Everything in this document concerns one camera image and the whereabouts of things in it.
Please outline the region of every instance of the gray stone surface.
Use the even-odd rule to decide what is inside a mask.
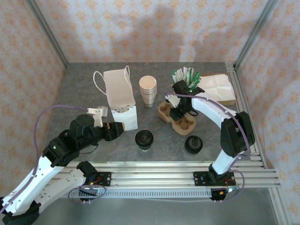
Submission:
[[[202,114],[196,117],[196,127],[187,136],[176,133],[170,123],[165,123],[158,117],[158,106],[164,101],[164,91],[171,91],[173,80],[171,72],[174,69],[193,67],[200,73],[226,73],[224,63],[200,62],[158,62],[158,63],[71,63],[61,86],[57,104],[74,105],[82,108],[108,106],[106,96],[102,94],[93,83],[94,71],[121,69],[126,65],[130,67],[130,80],[134,90],[137,108],[138,129],[127,131],[121,137],[112,141],[99,142],[96,151],[89,155],[80,155],[75,161],[88,160],[91,162],[139,162],[139,161],[214,161],[220,152],[220,129],[210,119]],[[151,108],[145,107],[139,90],[139,79],[151,75],[157,80],[157,98]],[[98,75],[96,82],[99,87],[105,86]],[[237,110],[236,105],[229,107]],[[61,131],[69,128],[69,124],[77,115],[83,112],[71,109],[57,108],[54,111],[46,144],[58,136]],[[112,122],[113,117],[109,111],[104,122]],[[135,134],[142,129],[152,132],[154,142],[149,152],[142,152],[135,143]],[[184,142],[190,135],[197,135],[203,140],[203,148],[197,155],[190,155],[184,149]],[[88,147],[82,152],[89,152]]]

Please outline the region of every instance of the wallpaper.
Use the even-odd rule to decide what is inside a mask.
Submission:
[[[300,1],[278,2],[239,75],[267,158],[300,224]]]
[[[24,0],[0,1],[0,196],[33,168],[33,127],[57,99],[65,70]],[[38,125],[42,148],[51,114]]]
[[[266,2],[37,0],[69,62],[234,62]]]

